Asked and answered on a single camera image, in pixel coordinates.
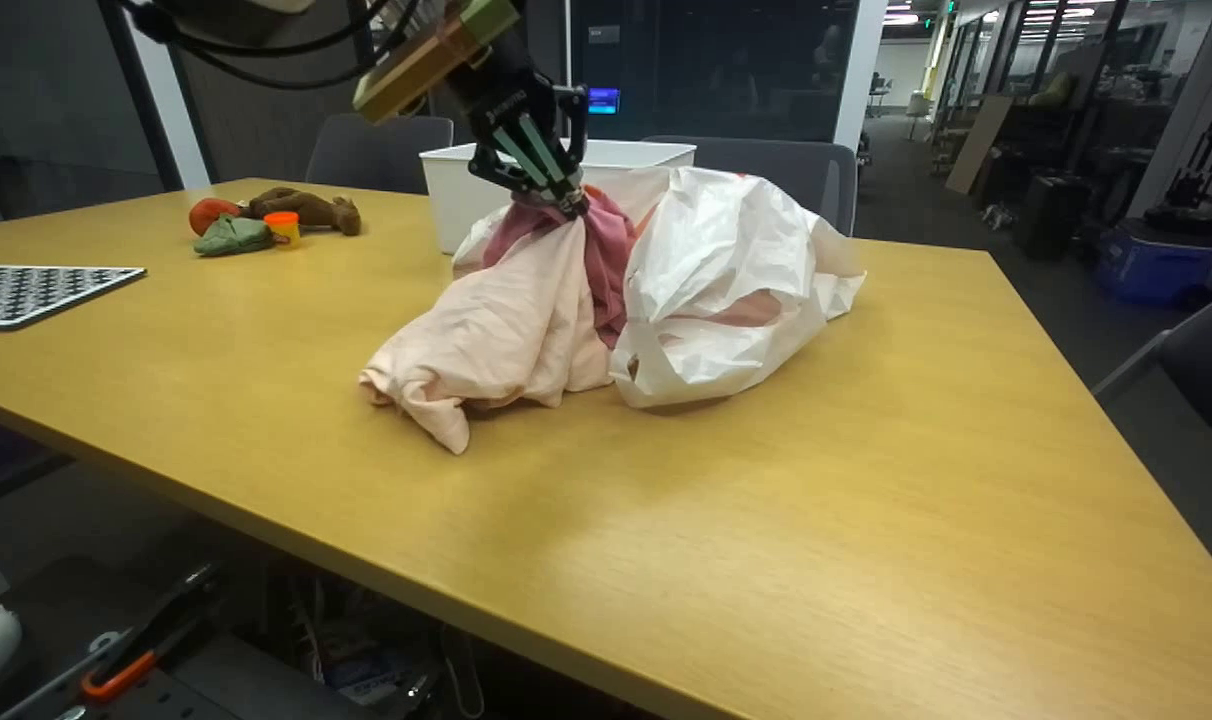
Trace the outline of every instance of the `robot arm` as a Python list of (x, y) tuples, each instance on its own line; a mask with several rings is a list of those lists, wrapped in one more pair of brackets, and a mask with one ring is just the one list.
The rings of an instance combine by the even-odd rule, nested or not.
[[(294, 24), (311, 0), (120, 0), (136, 27), (162, 42), (212, 57), (288, 57), (311, 52), (347, 32), (334, 32), (295, 48), (270, 48), (265, 38)], [(386, 65), (369, 66), (357, 82), (357, 107), (369, 119), (407, 112), (424, 92), (453, 86), (468, 112), (478, 156), (474, 175), (491, 181), (515, 200), (536, 200), (562, 215), (584, 210), (581, 160), (584, 160), (584, 92), (556, 86), (536, 73), (526, 52), (503, 38), (521, 18), (512, 0), (407, 0), (396, 8), (396, 48)]]

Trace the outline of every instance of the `white box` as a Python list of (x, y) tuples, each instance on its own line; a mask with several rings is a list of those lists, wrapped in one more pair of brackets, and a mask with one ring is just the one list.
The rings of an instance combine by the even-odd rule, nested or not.
[[(695, 144), (642, 144), (642, 138), (587, 138), (587, 156), (581, 160), (584, 182), (615, 171), (642, 169), (688, 169)], [(437, 238), (445, 250), (474, 231), (474, 223), (512, 200), (507, 189), (490, 182), (468, 171), (478, 144), (453, 144), (421, 150), (421, 169), (430, 175), (430, 197), (437, 210)]]

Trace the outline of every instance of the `wooden table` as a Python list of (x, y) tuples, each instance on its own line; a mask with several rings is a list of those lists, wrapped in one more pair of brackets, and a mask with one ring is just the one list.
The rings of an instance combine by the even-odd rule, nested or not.
[(664, 716), (1212, 716), (1212, 560), (983, 250), (860, 245), (763, 389), (450, 454), (357, 393), (445, 289), (430, 208), (352, 197), (369, 237), (231, 261), (189, 197), (0, 223), (148, 268), (0, 332), (0, 420)]

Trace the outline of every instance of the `white plastic bag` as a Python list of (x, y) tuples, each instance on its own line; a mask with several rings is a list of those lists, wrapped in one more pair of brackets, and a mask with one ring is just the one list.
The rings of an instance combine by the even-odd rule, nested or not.
[(628, 265), (628, 326), (611, 348), (611, 385), (637, 407), (769, 379), (866, 285), (849, 238), (759, 175), (678, 169), (605, 192), (622, 208), (656, 200)]

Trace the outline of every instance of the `pink cloth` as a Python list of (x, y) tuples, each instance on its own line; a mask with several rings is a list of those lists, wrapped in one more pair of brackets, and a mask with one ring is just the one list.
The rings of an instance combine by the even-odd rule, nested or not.
[(466, 405), (562, 405), (599, 389), (624, 326), (628, 250), (631, 223), (605, 192), (574, 223), (515, 202), (479, 254), (457, 261), (440, 299), (376, 348), (360, 385), (450, 453), (468, 449)]

